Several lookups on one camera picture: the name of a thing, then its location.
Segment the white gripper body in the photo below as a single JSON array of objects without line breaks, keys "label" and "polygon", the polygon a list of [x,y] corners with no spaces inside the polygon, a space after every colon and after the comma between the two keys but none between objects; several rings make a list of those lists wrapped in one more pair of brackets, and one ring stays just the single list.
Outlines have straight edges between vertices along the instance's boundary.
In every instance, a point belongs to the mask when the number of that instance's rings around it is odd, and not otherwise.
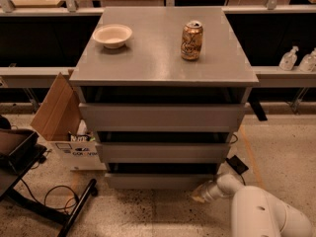
[{"label": "white gripper body", "polygon": [[206,182],[202,185],[200,194],[205,201],[211,202],[220,198],[221,190],[216,182]]}]

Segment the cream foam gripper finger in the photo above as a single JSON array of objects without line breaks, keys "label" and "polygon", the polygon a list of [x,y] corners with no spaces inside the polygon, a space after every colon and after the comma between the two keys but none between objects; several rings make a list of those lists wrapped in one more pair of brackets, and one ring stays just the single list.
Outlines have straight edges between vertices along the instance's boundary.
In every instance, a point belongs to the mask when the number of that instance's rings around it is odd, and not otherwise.
[{"label": "cream foam gripper finger", "polygon": [[202,191],[202,186],[198,186],[196,189],[193,190],[191,197],[196,202],[205,203],[205,200],[201,195],[201,191]]}]

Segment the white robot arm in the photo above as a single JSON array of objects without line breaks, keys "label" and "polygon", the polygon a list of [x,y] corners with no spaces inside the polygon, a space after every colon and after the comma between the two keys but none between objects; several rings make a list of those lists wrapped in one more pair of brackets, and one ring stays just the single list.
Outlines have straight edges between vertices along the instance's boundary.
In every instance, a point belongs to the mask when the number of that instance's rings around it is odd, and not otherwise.
[{"label": "white robot arm", "polygon": [[259,187],[245,186],[231,174],[203,183],[192,197],[198,202],[232,198],[231,237],[313,237],[303,212]]}]

